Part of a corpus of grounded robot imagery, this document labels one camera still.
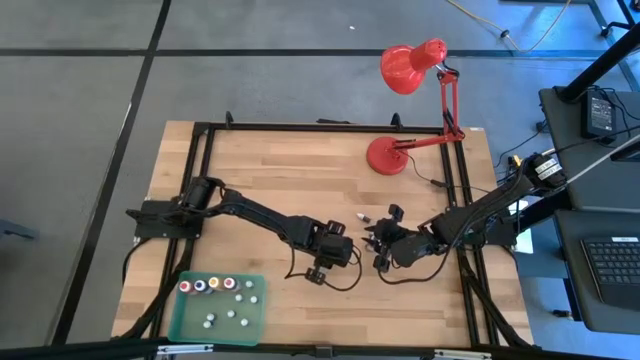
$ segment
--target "wooden table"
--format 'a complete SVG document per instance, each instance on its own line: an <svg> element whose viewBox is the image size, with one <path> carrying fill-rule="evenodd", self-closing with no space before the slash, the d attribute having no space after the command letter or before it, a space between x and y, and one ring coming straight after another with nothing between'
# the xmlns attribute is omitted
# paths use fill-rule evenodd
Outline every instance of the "wooden table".
<svg viewBox="0 0 640 360"><path fill-rule="evenodd" d="M167 122L149 187L148 196L152 199L164 200L178 194L193 124ZM467 128L465 132L463 146L471 185L491 190L495 188L495 177L484 130ZM353 132L216 131L209 176L223 179L230 188L283 214L342 222L347 227L345 235L363 250L359 285L346 293L336 292L302 278L284 280L291 252L275 234L232 216L205 221L202 237L196 242L192 270L264 275L268 299L261 343L470 345L455 256L448 258L432 281L389 286L380 281L372 266L374 254L364 251L360 238L367 232L355 216L357 212L376 220L388 217L389 204L395 203L405 210L402 225L415 228L447 207L445 190L419 178L411 162L395 176L382 176L369 168L364 154L369 142L378 136ZM457 176L453 146L449 153ZM421 175L443 180L438 146L414 149L411 155ZM474 199L482 195L473 192ZM462 203L461 193L458 199ZM212 203L216 201L219 198L212 199ZM167 243L167 239L152 239L131 258L113 335L128 330L155 296ZM531 341L513 259L499 247L487 246L484 253L493 300L520 336ZM425 277L441 260L440 256L426 257L409 269L391 269L386 276ZM298 252L296 272L304 272L312 262L310 256ZM357 272L357 266L334 267L327 280L336 286L347 286ZM174 299L175 294L167 302L161 335L167 333ZM486 342L482 307L477 299L476 313L481 339Z"/></svg>

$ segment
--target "lamp shade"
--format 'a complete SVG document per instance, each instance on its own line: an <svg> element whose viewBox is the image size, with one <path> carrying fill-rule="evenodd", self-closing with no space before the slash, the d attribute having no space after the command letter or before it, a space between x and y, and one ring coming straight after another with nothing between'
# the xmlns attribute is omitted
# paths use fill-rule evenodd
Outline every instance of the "lamp shade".
<svg viewBox="0 0 640 360"><path fill-rule="evenodd" d="M397 45L382 54L380 71L391 90L408 95L420 87L427 70L446 56L447 45L440 39L431 39L417 48Z"/></svg>

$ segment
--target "translucent green tray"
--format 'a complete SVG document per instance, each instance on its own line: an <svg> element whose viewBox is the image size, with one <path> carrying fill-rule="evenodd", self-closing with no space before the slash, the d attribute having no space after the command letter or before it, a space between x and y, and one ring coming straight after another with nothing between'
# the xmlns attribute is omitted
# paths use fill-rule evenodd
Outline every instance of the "translucent green tray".
<svg viewBox="0 0 640 360"><path fill-rule="evenodd" d="M208 281L212 276L220 278L232 277L240 284L240 290L215 291L213 294L189 295L181 291L176 294L173 307L171 325L169 326L169 340L175 342L213 343L255 346L260 342L264 329L264 309L267 294L267 283L260 275L221 274L185 271L180 274L180 281L196 280ZM252 288L244 284L247 280L253 282ZM235 296L242 294L243 299L237 302ZM258 303L252 304L249 299L258 297ZM229 310L235 311L233 318L227 316ZM213 326L206 329L203 323L207 314L213 313L216 318ZM248 326L242 326L240 321L247 319Z"/></svg>

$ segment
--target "yellow cap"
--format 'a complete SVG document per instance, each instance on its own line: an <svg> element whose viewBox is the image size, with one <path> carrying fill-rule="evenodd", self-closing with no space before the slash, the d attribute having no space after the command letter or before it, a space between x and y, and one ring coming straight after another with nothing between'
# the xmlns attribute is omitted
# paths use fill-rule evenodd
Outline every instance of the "yellow cap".
<svg viewBox="0 0 640 360"><path fill-rule="evenodd" d="M217 277L212 277L211 279L209 279L209 286L211 286L212 288L217 289L219 285L220 280Z"/></svg>

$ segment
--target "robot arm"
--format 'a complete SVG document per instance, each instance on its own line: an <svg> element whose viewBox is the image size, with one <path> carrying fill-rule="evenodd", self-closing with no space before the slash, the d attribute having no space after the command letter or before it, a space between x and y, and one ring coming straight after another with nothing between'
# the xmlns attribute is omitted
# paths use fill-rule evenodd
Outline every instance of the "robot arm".
<svg viewBox="0 0 640 360"><path fill-rule="evenodd" d="M374 239L367 242L378 253L374 267L388 271L389 257L401 267L410 267L427 255L441 255L460 245L465 237L484 231L485 222L496 212L508 207L526 195L546 196L561 189L566 176L555 159L548 155L534 154L525 159L515 175L503 185L478 201L462 208L447 209L445 213L408 230L398 225L401 216L379 220L373 231ZM392 205L390 213L401 213Z"/></svg>
<svg viewBox="0 0 640 360"><path fill-rule="evenodd" d="M219 189L221 201L206 208ZM170 226L186 226L202 218L218 215L233 215L274 232L292 249L302 251L315 258L314 268L308 269L305 278L313 283L324 283L322 268L333 265L345 267L353 251L353 240L343 236L345 226L336 221L324 224L308 216L286 216L267 208L238 191L227 189L225 183L216 178L195 177L181 198L175 199L171 212L149 214L139 210L127 210L138 224L161 222Z"/></svg>

